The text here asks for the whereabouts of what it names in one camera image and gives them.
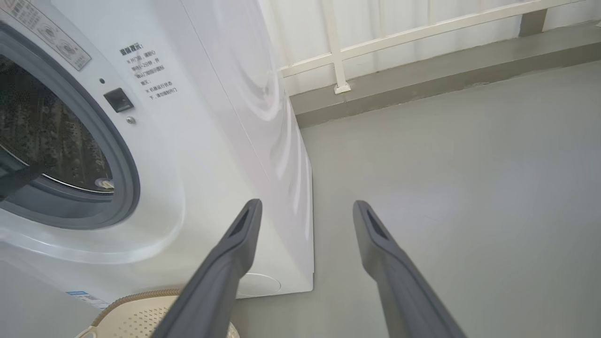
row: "gray floor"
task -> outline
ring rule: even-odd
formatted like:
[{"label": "gray floor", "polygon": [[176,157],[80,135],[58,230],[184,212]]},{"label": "gray floor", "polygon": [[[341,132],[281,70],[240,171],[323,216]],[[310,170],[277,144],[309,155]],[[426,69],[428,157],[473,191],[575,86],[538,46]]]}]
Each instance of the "gray floor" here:
[{"label": "gray floor", "polygon": [[599,337],[601,62],[303,130],[315,290],[240,300],[243,338],[387,337],[352,225],[371,203],[469,337]]}]

